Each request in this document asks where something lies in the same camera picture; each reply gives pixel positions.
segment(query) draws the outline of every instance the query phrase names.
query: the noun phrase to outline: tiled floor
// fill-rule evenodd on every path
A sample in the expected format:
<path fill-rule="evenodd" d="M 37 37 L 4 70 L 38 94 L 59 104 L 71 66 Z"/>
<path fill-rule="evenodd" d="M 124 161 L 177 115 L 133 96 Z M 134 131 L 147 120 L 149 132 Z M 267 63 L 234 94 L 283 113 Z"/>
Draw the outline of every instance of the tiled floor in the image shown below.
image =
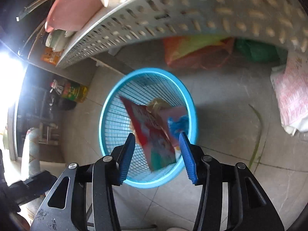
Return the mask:
<path fill-rule="evenodd" d="M 160 41 L 128 46 L 117 57 L 134 69 L 145 66 L 168 69 Z M 308 202 L 308 142 L 304 135 L 289 136 L 280 125 L 269 79 L 271 65 L 250 63 L 235 53 L 220 69 L 171 72 L 193 97 L 199 118 L 198 144 L 204 147 L 205 153 L 222 163 L 248 164 L 261 134 L 251 171 L 288 228 Z M 108 68 L 99 68 L 86 101 L 67 113 L 62 145 L 67 163 L 74 161 L 82 165 L 102 156 L 98 122 L 104 101 L 120 78 Z M 169 227 L 191 230 L 200 194 L 201 187 L 191 184 L 185 170 L 159 188 L 136 189 L 126 184 L 114 188 L 122 226 L 149 223 L 157 224 L 160 230 Z M 225 203 L 226 198 L 221 230 L 226 227 Z"/>

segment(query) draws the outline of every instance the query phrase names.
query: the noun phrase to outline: blue plastic basket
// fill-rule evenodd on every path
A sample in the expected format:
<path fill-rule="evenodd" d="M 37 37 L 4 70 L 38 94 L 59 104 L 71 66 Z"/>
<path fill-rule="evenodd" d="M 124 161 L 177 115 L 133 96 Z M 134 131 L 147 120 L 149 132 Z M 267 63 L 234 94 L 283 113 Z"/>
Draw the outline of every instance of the blue plastic basket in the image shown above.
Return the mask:
<path fill-rule="evenodd" d="M 195 143 L 198 135 L 197 115 L 193 100 L 183 83 L 162 69 L 144 68 L 122 78 L 111 90 L 104 104 L 99 125 L 100 147 L 103 155 L 123 145 L 131 133 L 130 118 L 119 99 L 124 96 L 140 105 L 147 105 L 154 98 L 162 98 L 171 106 L 182 105 L 189 116 L 188 138 Z M 183 158 L 166 168 L 151 172 L 143 150 L 136 144 L 125 183 L 138 188 L 158 187 L 176 177 L 183 169 Z"/>

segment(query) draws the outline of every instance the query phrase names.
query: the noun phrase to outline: white perforated shelf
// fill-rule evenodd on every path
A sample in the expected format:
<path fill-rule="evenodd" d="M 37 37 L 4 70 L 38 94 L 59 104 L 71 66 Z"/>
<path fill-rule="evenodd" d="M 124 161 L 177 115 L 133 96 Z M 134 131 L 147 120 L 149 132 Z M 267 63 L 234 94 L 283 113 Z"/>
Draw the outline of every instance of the white perforated shelf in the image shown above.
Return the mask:
<path fill-rule="evenodd" d="M 306 53 L 307 19 L 298 0 L 128 0 L 107 14 L 106 9 L 98 12 L 75 34 L 57 67 L 113 47 L 199 33 L 246 37 Z"/>

